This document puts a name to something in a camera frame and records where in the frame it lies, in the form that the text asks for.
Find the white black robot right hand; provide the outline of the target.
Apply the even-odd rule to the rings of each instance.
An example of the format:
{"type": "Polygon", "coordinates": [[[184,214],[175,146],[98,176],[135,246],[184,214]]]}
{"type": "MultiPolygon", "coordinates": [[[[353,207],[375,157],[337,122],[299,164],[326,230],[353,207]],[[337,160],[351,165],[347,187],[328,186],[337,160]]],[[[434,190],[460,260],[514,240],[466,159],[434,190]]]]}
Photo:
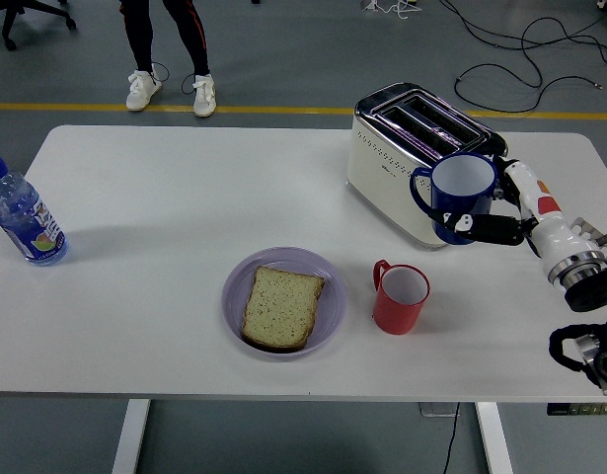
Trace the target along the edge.
{"type": "Polygon", "coordinates": [[[526,241],[551,283],[570,287],[607,269],[600,246],[575,233],[545,184],[525,163],[455,153],[414,175],[430,178],[431,203],[411,193],[439,237],[515,246],[526,241]]]}

